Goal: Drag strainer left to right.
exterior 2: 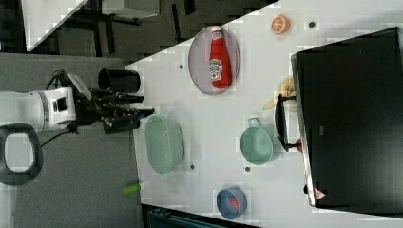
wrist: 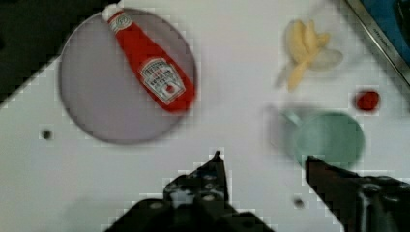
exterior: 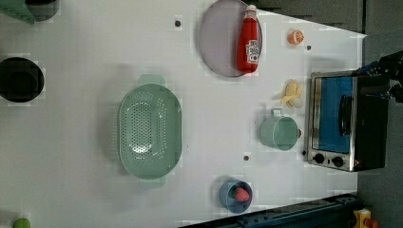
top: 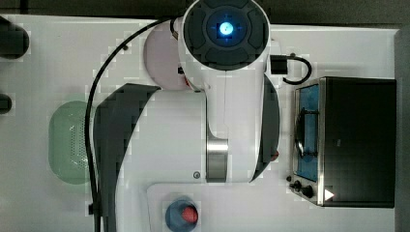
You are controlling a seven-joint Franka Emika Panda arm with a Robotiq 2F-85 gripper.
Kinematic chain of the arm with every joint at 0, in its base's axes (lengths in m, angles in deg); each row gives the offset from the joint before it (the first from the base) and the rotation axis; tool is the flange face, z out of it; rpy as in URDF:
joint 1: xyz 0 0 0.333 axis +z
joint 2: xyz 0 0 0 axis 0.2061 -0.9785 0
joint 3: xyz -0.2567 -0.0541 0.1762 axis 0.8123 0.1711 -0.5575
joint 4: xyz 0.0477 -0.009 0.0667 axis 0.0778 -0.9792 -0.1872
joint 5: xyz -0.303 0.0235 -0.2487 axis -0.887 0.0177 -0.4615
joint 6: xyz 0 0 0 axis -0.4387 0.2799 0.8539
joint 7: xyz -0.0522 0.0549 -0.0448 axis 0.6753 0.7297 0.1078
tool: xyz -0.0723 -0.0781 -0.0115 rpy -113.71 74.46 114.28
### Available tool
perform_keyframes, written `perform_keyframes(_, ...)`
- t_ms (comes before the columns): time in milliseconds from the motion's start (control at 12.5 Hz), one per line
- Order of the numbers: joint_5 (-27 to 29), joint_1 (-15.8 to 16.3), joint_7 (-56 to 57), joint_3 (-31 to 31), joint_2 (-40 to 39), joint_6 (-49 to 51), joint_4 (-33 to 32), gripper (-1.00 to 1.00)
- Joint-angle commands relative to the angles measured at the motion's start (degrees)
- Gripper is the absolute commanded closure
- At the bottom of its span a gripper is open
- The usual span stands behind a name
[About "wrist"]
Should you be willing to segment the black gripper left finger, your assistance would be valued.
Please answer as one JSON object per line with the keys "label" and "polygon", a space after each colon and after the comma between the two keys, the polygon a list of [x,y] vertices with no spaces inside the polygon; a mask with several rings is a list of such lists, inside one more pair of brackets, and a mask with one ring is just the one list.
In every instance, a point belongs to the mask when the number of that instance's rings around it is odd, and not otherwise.
{"label": "black gripper left finger", "polygon": [[275,232],[251,212],[229,204],[220,152],[167,184],[162,198],[135,203],[104,232]]}

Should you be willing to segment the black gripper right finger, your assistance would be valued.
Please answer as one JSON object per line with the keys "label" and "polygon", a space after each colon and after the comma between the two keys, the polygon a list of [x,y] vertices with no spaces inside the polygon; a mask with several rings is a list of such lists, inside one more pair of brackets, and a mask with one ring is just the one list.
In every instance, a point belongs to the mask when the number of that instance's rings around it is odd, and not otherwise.
{"label": "black gripper right finger", "polygon": [[409,232],[409,185],[389,176],[360,176],[309,156],[306,180],[344,232]]}

